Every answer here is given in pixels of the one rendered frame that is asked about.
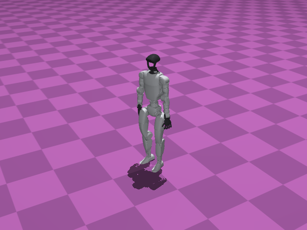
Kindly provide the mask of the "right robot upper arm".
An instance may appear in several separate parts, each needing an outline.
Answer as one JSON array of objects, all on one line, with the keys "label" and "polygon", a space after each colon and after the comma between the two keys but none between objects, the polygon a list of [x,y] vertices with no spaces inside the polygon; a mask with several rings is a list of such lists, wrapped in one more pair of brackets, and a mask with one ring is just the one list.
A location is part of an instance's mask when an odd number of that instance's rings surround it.
[{"label": "right robot upper arm", "polygon": [[143,74],[144,74],[144,72],[145,72],[146,70],[144,70],[144,71],[141,71],[140,73],[139,73],[139,87],[137,88],[137,92],[138,93],[140,93],[140,94],[143,94],[144,93],[144,82],[143,82]]}]

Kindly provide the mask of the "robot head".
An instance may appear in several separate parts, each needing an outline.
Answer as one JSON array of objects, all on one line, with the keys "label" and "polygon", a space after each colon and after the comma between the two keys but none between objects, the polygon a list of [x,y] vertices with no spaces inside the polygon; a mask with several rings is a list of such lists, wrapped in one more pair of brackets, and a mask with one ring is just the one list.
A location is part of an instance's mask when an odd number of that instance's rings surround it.
[{"label": "robot head", "polygon": [[[157,63],[158,61],[160,61],[160,57],[159,57],[157,54],[151,54],[151,55],[149,55],[149,56],[146,58],[146,61],[147,61],[148,69],[151,70],[151,71],[149,71],[150,74],[156,74],[156,73],[154,73],[154,71],[159,72],[159,71],[157,70],[157,67],[155,67],[156,63]],[[150,62],[150,63],[153,63],[153,66],[152,66],[152,67],[149,66],[149,62]]]}]

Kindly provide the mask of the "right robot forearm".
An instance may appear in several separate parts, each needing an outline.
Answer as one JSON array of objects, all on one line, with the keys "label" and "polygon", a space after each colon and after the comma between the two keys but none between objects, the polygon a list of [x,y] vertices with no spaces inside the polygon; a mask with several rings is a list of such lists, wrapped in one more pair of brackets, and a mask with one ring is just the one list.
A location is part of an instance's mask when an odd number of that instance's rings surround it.
[{"label": "right robot forearm", "polygon": [[141,107],[142,107],[142,102],[143,102],[143,94],[140,94],[140,93],[138,93],[137,92],[137,96],[138,96],[138,98],[137,98],[137,106],[138,106],[138,104],[140,104],[141,105]]}]

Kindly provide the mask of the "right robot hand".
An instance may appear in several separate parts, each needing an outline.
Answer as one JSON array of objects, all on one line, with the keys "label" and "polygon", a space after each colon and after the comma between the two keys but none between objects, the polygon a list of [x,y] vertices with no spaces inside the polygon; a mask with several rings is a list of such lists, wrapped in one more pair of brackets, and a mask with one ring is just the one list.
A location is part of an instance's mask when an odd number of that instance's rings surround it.
[{"label": "right robot hand", "polygon": [[140,112],[140,110],[141,110],[142,107],[141,107],[140,104],[138,104],[138,107],[137,107],[137,108],[138,108],[138,115],[139,115],[139,112]]}]

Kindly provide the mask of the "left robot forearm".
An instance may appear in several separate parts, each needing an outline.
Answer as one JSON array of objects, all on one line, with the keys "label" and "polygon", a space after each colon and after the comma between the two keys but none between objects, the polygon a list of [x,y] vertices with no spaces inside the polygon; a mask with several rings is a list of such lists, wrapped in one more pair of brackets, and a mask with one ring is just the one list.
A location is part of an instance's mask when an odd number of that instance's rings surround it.
[{"label": "left robot forearm", "polygon": [[169,112],[170,112],[170,110],[169,110],[169,105],[170,105],[169,97],[166,96],[166,97],[165,97],[165,102],[163,102],[163,106],[164,106],[163,112],[164,112],[166,118],[169,118],[169,117],[170,117],[170,114],[169,114]]}]

